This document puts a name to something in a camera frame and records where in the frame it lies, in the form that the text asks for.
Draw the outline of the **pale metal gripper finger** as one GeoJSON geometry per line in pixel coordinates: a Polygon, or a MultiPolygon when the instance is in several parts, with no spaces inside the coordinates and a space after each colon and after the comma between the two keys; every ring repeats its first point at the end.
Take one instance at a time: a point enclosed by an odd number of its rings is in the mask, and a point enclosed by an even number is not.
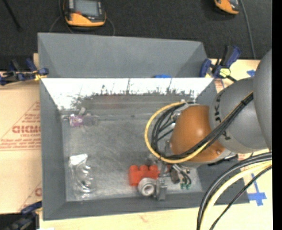
{"type": "Polygon", "coordinates": [[[156,184],[156,199],[157,201],[163,201],[166,199],[167,195],[167,185],[165,184],[165,181],[163,178],[157,179],[156,184]]]}

